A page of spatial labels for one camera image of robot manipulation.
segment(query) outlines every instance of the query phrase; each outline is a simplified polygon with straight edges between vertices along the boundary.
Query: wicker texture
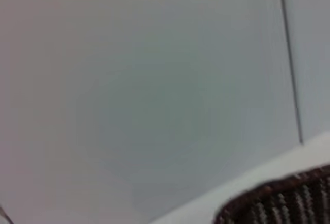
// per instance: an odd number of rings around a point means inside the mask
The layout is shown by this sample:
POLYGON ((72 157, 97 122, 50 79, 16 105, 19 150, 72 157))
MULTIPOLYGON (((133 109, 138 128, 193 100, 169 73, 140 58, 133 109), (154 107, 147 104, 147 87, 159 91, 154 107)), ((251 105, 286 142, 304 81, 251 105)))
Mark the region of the wicker texture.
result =
POLYGON ((330 224, 330 166, 260 185, 221 208, 214 224, 330 224))

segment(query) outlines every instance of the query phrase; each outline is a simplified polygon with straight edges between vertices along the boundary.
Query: dark line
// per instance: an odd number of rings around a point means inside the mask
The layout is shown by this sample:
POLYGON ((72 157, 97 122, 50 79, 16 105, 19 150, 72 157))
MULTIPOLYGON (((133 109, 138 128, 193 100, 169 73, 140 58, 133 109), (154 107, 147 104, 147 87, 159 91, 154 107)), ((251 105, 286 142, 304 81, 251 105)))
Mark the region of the dark line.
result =
POLYGON ((295 117, 296 117, 297 128, 298 128, 298 138, 299 138, 299 143, 303 145, 304 140, 303 140, 302 125, 301 125, 301 115, 300 115, 299 104, 298 104, 296 75, 294 73, 294 63, 293 63, 293 56, 292 56, 292 46, 291 46, 290 31, 289 31, 287 5, 286 5, 285 0, 280 0, 280 1, 281 1, 281 5, 282 5, 284 30, 285 30, 285 37, 286 37, 287 49, 288 49, 288 55, 289 55, 290 73, 291 73, 291 81, 292 81, 292 89, 293 89, 293 100, 294 100, 294 106, 295 106, 295 117))

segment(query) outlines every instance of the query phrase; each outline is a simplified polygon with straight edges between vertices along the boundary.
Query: wall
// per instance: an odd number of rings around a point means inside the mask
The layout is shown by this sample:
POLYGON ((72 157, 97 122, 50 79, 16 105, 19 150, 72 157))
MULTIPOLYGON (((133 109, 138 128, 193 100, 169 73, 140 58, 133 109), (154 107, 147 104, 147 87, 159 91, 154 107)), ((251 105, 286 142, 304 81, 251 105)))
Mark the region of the wall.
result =
POLYGON ((298 145, 279 0, 0 0, 0 201, 147 223, 298 145))
POLYGON ((330 0, 287 0, 304 140, 330 130, 330 0))

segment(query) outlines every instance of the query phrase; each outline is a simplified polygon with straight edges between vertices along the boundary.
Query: white wall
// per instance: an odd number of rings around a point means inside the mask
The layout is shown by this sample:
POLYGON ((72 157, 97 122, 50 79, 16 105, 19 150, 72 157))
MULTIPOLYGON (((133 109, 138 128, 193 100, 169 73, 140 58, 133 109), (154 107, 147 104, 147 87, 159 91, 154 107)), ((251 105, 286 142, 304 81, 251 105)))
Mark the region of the white wall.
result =
POLYGON ((287 0, 305 140, 330 130, 330 0, 287 0))
POLYGON ((0 0, 0 201, 146 223, 298 145, 279 0, 0 0))

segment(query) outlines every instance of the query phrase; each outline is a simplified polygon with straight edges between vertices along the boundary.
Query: brown woven fabric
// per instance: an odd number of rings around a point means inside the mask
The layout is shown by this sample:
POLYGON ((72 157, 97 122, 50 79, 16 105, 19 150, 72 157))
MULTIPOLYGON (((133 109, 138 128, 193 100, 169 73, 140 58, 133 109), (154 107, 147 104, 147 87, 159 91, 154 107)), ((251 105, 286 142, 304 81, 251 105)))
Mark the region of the brown woven fabric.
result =
POLYGON ((264 183, 224 205, 214 224, 330 224, 330 166, 264 183))

